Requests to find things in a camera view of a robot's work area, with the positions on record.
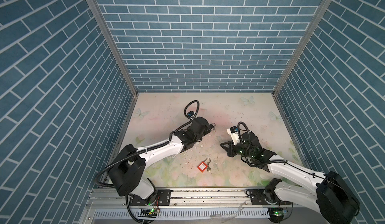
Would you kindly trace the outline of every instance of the blue brick wallpaper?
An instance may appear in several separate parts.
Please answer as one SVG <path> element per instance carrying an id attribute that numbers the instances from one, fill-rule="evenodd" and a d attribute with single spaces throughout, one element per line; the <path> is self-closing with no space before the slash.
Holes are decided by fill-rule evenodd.
<path id="1" fill-rule="evenodd" d="M 312 168 L 385 223 L 385 0 L 333 0 L 278 98 Z"/>
<path id="2" fill-rule="evenodd" d="M 140 92 L 271 92 L 321 0 L 97 0 Z"/>
<path id="3" fill-rule="evenodd" d="M 132 94 L 85 0 L 0 0 L 0 223 L 73 223 Z"/>

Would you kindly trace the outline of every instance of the key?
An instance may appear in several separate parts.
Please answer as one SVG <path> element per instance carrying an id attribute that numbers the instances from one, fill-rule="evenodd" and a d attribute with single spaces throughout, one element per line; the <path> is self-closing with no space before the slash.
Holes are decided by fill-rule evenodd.
<path id="1" fill-rule="evenodd" d="M 205 161 L 206 160 L 209 160 L 209 162 L 207 162 L 207 169 L 206 170 L 207 170 L 207 172 L 210 172 L 211 168 L 210 168 L 209 164 L 210 164 L 211 160 L 210 160 L 210 158 L 205 159 Z"/>

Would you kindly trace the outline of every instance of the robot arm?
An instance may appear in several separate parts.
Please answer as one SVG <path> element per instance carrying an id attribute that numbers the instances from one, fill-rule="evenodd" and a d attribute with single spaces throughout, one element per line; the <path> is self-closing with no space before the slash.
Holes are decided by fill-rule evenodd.
<path id="1" fill-rule="evenodd" d="M 142 178 L 144 170 L 153 163 L 170 155 L 184 152 L 207 135 L 214 128 L 206 119 L 196 117 L 190 119 L 176 131 L 170 133 L 170 138 L 146 147 L 135 148 L 125 146 L 113 160 L 113 167 L 108 169 L 108 175 L 113 187 L 120 196 L 137 195 L 143 204 L 151 205 L 157 196 L 157 189 L 149 179 Z"/>
<path id="2" fill-rule="evenodd" d="M 233 140 L 237 139 L 233 135 L 239 133 L 238 129 L 239 124 L 228 129 Z M 249 166 L 282 176 L 299 185 L 273 179 L 265 187 L 267 202 L 290 201 L 300 204 L 321 213 L 331 224 L 348 224 L 358 214 L 360 203 L 339 174 L 332 171 L 325 174 L 289 162 L 262 148 L 258 137 L 251 131 L 238 134 L 238 137 L 240 141 L 237 144 L 233 141 L 221 144 L 229 157 L 240 155 Z"/>

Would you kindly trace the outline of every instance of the electrical wire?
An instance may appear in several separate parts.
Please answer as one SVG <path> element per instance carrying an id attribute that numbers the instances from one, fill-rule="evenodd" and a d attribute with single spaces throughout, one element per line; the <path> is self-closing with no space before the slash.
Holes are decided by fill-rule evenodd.
<path id="1" fill-rule="evenodd" d="M 286 205 L 286 201 L 285 201 L 285 207 L 286 207 L 286 212 L 288 212 L 288 206 Z M 291 216 L 292 213 L 293 213 L 293 203 L 291 203 L 291 210 L 290 210 L 289 216 L 284 218 L 282 221 L 285 221 L 285 220 L 289 219 L 289 217 Z"/>
<path id="2" fill-rule="evenodd" d="M 291 164 L 289 164 L 289 163 L 286 163 L 286 164 L 290 165 L 291 167 L 294 167 L 295 169 L 301 170 L 302 172 L 305 172 L 306 174 L 309 174 L 309 175 L 311 175 L 311 176 L 313 176 L 313 177 L 321 178 L 321 179 L 323 179 L 323 180 L 325 180 L 325 181 L 327 181 L 327 182 L 329 182 L 329 183 L 331 183 L 331 184 L 333 184 L 333 185 L 339 187 L 339 188 L 340 188 L 341 190 L 343 190 L 346 194 L 350 195 L 350 197 L 353 199 L 353 201 L 357 204 L 358 209 L 357 209 L 357 213 L 356 213 L 354 216 L 357 216 L 357 215 L 359 214 L 359 212 L 360 212 L 360 204 L 359 204 L 359 203 L 353 198 L 353 196 L 352 196 L 351 194 L 349 194 L 344 188 L 340 187 L 339 185 L 337 185 L 337 184 L 331 182 L 330 180 L 328 180 L 328 179 L 326 179 L 326 178 L 317 176 L 315 173 L 309 173 L 309 172 L 304 171 L 304 170 L 302 170 L 302 169 L 300 169 L 300 168 L 297 168 L 296 166 L 291 165 Z"/>
<path id="3" fill-rule="evenodd" d="M 240 130 L 242 130 L 242 129 L 240 128 Z M 246 131 L 246 130 L 242 130 L 242 131 Z M 253 132 L 253 131 L 251 131 L 251 130 L 249 130 L 249 132 L 250 132 L 250 133 L 254 133 L 254 132 Z"/>
<path id="4" fill-rule="evenodd" d="M 158 201 L 156 202 L 156 211 L 158 212 L 158 207 L 159 207 L 159 198 L 160 197 L 158 197 Z"/>
<path id="5" fill-rule="evenodd" d="M 137 223 L 149 224 L 149 223 L 152 223 L 154 221 L 154 220 L 139 220 L 139 219 L 137 219 L 134 216 L 134 214 L 131 212 L 131 209 L 130 209 L 130 206 L 129 206 L 129 203 L 128 203 L 128 195 L 126 195 L 126 206 L 127 206 L 128 214 L 130 214 L 130 217 L 132 218 L 132 220 L 136 221 Z"/>
<path id="6" fill-rule="evenodd" d="M 250 148 L 250 143 L 251 143 L 250 131 L 249 131 L 249 128 L 247 127 L 247 125 L 245 123 L 243 123 L 242 121 L 238 122 L 237 129 L 238 129 L 238 135 L 239 135 L 239 139 L 240 139 L 241 143 L 243 143 L 244 141 L 242 142 L 243 139 L 242 139 L 241 130 L 240 130 L 240 127 L 239 127 L 240 125 L 243 125 L 245 127 L 247 135 L 248 135 L 248 145 L 246 147 L 246 151 L 245 151 L 245 154 L 244 154 L 244 156 L 246 158 L 246 163 L 248 164 L 248 166 L 254 167 L 254 164 L 250 163 L 249 159 L 247 157 L 248 151 L 249 151 L 249 148 Z"/>
<path id="7" fill-rule="evenodd" d="M 323 179 L 323 180 L 325 180 L 325 181 L 327 181 L 327 182 L 329 182 L 329 183 L 331 183 L 331 184 L 333 184 L 333 185 L 339 187 L 339 188 L 342 189 L 346 194 L 350 195 L 350 197 L 353 199 L 354 202 L 356 202 L 358 209 L 357 209 L 357 213 L 356 213 L 354 216 L 357 216 L 357 215 L 359 214 L 359 212 L 360 212 L 360 204 L 359 204 L 359 203 L 353 198 L 353 196 L 352 196 L 351 194 L 349 194 L 344 188 L 340 187 L 339 185 L 337 185 L 337 184 L 331 182 L 330 180 L 328 180 L 328 179 L 326 179 L 326 178 L 317 176 L 315 173 L 309 173 L 309 172 L 307 172 L 307 171 L 305 171 L 305 170 L 302 170 L 302 169 L 300 169 L 300 168 L 297 168 L 296 166 L 289 164 L 287 160 L 271 160 L 271 161 L 268 161 L 268 162 L 265 162 L 265 163 L 262 163 L 262 164 L 254 165 L 254 166 L 252 166 L 252 167 L 262 167 L 262 166 L 264 166 L 264 165 L 274 164 L 274 163 L 283 163 L 283 164 L 285 164 L 285 165 L 286 165 L 286 164 L 287 164 L 287 165 L 290 165 L 291 167 L 294 167 L 294 168 L 296 168 L 296 169 L 298 169 L 298 170 L 301 170 L 302 172 L 304 172 L 304 173 L 306 173 L 306 174 L 309 174 L 309 175 L 311 175 L 311 176 L 313 176 L 313 177 L 321 178 L 321 179 Z"/>
<path id="8" fill-rule="evenodd" d="M 191 118 L 189 118 L 189 116 L 187 116 L 187 114 L 186 114 L 186 110 L 187 110 L 187 108 L 188 108 L 190 105 L 192 105 L 193 103 L 197 103 L 196 111 L 195 111 L 194 116 L 192 116 Z M 190 119 L 190 121 L 188 121 L 187 123 L 185 123 L 185 124 L 179 126 L 176 130 L 173 130 L 173 131 L 170 133 L 169 141 L 166 141 L 166 142 L 164 142 L 164 143 L 162 143 L 162 144 L 159 144 L 159 145 L 156 145 L 156 146 L 149 147 L 147 150 L 141 150 L 141 151 L 135 152 L 135 153 L 133 153 L 133 154 L 131 154 L 131 155 L 128 155 L 127 157 L 125 157 L 125 158 L 123 158 L 123 159 L 121 159 L 121 160 L 118 160 L 118 161 L 116 161 L 116 162 L 114 162 L 114 163 L 112 163 L 112 164 L 109 164 L 108 166 L 104 167 L 101 171 L 99 171 L 99 172 L 96 174 L 96 176 L 95 176 L 95 178 L 94 178 L 94 183 L 95 183 L 96 185 L 98 185 L 98 186 L 114 188 L 113 184 L 108 184 L 108 183 L 102 183 L 102 182 L 100 182 L 100 181 L 99 181 L 99 177 L 100 177 L 104 172 L 106 172 L 106 171 L 108 171 L 109 169 L 113 168 L 115 165 L 117 165 L 117 164 L 119 164 L 119 163 L 122 163 L 123 161 L 127 161 L 127 160 L 129 160 L 129 159 L 131 159 L 131 158 L 133 158 L 133 157 L 135 157 L 135 156 L 138 156 L 138 155 L 140 155 L 140 154 L 146 153 L 147 151 L 155 150 L 155 149 L 161 148 L 161 147 L 163 147 L 163 146 L 166 146 L 168 143 L 170 143 L 171 138 L 172 138 L 172 135 L 173 135 L 176 131 L 178 131 L 178 130 L 180 130 L 181 128 L 185 127 L 186 125 L 189 125 L 190 123 L 192 123 L 192 121 L 196 118 L 196 116 L 197 116 L 197 114 L 198 114 L 198 111 L 199 111 L 199 101 L 193 100 L 193 101 L 191 101 L 190 103 L 188 103 L 188 104 L 186 105 L 186 107 L 184 108 L 183 113 L 184 113 L 184 115 L 186 116 L 186 118 Z"/>
<path id="9" fill-rule="evenodd" d="M 137 151 L 133 154 L 130 154 L 128 155 L 127 157 L 121 159 L 121 160 L 118 160 L 112 164 L 109 164 L 108 166 L 106 166 L 104 169 L 102 169 L 101 171 L 98 172 L 98 174 L 96 174 L 95 176 L 95 179 L 94 179 L 94 182 L 96 185 L 98 186 L 103 186 L 103 187 L 109 187 L 109 188 L 114 188 L 113 184 L 107 184 L 107 183 L 102 183 L 99 181 L 99 177 L 106 171 L 108 171 L 109 169 L 113 168 L 115 165 L 119 164 L 119 163 L 122 163 L 123 161 L 127 161 L 137 155 L 140 155 L 140 154 L 143 154 L 143 153 L 146 153 L 147 151 L 151 151 L 151 150 L 155 150 L 155 149 L 158 149 L 158 148 L 161 148 L 163 146 L 166 146 L 168 143 L 170 143 L 170 141 L 166 141 L 162 144 L 159 144 L 159 145 L 156 145 L 156 146 L 151 146 L 149 147 L 147 150 L 144 149 L 144 150 L 140 150 L 140 151 Z"/>
<path id="10" fill-rule="evenodd" d="M 186 111 L 187 111 L 187 108 L 190 107 L 190 105 L 192 105 L 193 103 L 196 103 L 196 104 L 197 104 L 197 106 L 196 106 L 196 111 L 195 111 L 195 114 L 194 114 L 193 117 L 189 117 L 189 116 L 187 115 Z M 184 108 L 183 113 L 184 113 L 184 115 L 185 115 L 186 118 L 188 118 L 188 119 L 195 119 L 196 116 L 198 115 L 198 111 L 199 111 L 199 101 L 193 100 L 193 101 L 191 101 L 190 103 L 188 103 L 188 104 L 186 105 L 186 107 Z"/>

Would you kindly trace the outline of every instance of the table surface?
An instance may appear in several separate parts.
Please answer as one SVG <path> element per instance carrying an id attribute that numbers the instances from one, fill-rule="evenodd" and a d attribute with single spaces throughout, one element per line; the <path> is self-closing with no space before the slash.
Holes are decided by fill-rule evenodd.
<path id="1" fill-rule="evenodd" d="M 263 148 L 300 164 L 301 160 L 269 93 L 141 93 L 139 94 L 121 149 L 151 145 L 165 140 L 184 124 L 185 106 L 200 102 L 198 116 L 215 123 L 215 132 L 203 137 L 193 148 L 148 167 L 143 174 L 157 187 L 251 186 L 267 185 L 280 178 L 249 167 L 239 156 L 230 158 L 220 143 L 231 140 L 226 129 L 243 121 L 259 138 Z M 193 104 L 187 111 L 195 111 Z M 197 166 L 210 158 L 211 171 L 201 173 Z"/>

